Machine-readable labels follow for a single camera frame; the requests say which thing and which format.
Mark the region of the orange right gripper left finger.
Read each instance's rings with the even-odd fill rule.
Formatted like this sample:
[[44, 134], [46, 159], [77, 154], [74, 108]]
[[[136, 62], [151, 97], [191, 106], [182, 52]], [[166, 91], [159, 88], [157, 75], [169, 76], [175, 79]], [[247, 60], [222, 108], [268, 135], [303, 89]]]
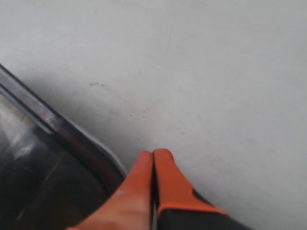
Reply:
[[116, 192], [70, 230], [149, 230], [152, 227], [153, 154], [139, 154]]

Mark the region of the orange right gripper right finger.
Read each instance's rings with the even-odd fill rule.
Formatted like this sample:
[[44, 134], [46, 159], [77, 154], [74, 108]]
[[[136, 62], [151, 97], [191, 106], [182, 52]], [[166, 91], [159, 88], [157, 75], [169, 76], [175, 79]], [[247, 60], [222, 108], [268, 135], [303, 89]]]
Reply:
[[159, 230], [247, 230], [204, 199], [177, 167], [171, 151], [153, 151]]

